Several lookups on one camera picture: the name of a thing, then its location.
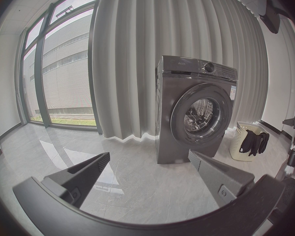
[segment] tile floor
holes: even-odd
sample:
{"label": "tile floor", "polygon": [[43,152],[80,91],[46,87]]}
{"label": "tile floor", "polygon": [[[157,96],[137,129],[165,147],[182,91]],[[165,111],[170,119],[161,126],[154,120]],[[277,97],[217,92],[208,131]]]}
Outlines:
{"label": "tile floor", "polygon": [[[287,158],[289,140],[270,134],[266,151],[253,162],[233,160],[227,132],[214,157],[255,175],[275,176]],[[156,164],[155,141],[106,139],[97,132],[73,131],[27,124],[1,141],[0,197],[22,225],[41,235],[18,204],[12,187],[30,176],[43,177],[110,152],[111,160],[82,204],[81,210],[110,220],[155,224],[201,216],[218,208],[191,163]]]}

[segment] washing machine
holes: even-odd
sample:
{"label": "washing machine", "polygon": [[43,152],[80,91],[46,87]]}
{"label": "washing machine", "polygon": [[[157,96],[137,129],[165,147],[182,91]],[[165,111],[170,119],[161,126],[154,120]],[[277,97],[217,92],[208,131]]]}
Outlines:
{"label": "washing machine", "polygon": [[189,162],[189,149],[213,157],[232,117],[237,70],[162,56],[155,75],[157,163]]}

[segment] black baseboard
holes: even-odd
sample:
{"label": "black baseboard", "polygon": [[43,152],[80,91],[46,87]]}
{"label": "black baseboard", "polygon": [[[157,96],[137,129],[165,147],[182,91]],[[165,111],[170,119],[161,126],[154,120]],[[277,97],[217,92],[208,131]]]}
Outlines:
{"label": "black baseboard", "polygon": [[277,134],[281,134],[281,131],[278,130],[277,128],[273,127],[272,125],[266,123],[265,121],[261,120],[259,121],[262,125],[266,126],[267,128],[270,128],[272,131],[276,132]]}
{"label": "black baseboard", "polygon": [[287,134],[287,132],[285,132],[284,130],[282,130],[281,134],[292,140],[292,136],[290,134]]}
{"label": "black baseboard", "polygon": [[272,125],[266,123],[265,121],[259,121],[262,125],[266,126],[267,128],[271,129],[272,131],[276,132],[277,134],[282,134],[283,136],[287,137],[289,140],[292,140],[292,136],[285,132],[284,130],[279,131],[277,128],[273,127]]}
{"label": "black baseboard", "polygon": [[2,138],[4,138],[8,133],[12,132],[14,129],[20,127],[22,124],[18,123],[16,124],[14,127],[10,128],[8,131],[4,132],[1,136],[0,136],[0,140],[2,140]]}

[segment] white curtain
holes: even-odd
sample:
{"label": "white curtain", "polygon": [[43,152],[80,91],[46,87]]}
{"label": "white curtain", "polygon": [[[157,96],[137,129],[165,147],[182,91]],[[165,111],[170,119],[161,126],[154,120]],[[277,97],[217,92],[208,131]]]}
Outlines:
{"label": "white curtain", "polygon": [[105,137],[154,135],[155,67],[162,55],[236,68],[230,127],[260,120],[268,88],[266,46],[257,19],[241,2],[100,0],[93,79]]}

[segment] glass window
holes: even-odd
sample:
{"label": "glass window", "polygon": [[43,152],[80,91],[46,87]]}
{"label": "glass window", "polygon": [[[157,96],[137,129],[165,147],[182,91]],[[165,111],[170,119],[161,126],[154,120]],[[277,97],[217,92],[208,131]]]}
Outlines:
{"label": "glass window", "polygon": [[[45,36],[42,79],[52,123],[96,125],[93,111],[84,110],[92,108],[87,66],[91,17],[79,14]],[[52,57],[46,56],[51,50]],[[48,67],[55,70],[48,73]]]}
{"label": "glass window", "polygon": [[84,4],[87,4],[88,2],[91,2],[91,1],[94,1],[94,0],[65,0],[65,1],[63,1],[61,4],[56,6],[50,23],[52,24],[58,18],[61,18],[63,15],[65,15],[66,12],[76,9],[76,8],[78,8]]}
{"label": "glass window", "polygon": [[23,89],[26,108],[30,119],[35,121],[42,121],[40,112],[37,112],[39,107],[36,98],[34,69],[30,69],[30,66],[33,64],[35,59],[35,50],[36,45],[34,45],[28,51],[28,53],[25,54],[23,59]]}
{"label": "glass window", "polygon": [[39,22],[31,29],[27,36],[25,49],[33,42],[33,40],[38,36],[41,24],[43,23],[44,18],[39,20]]}

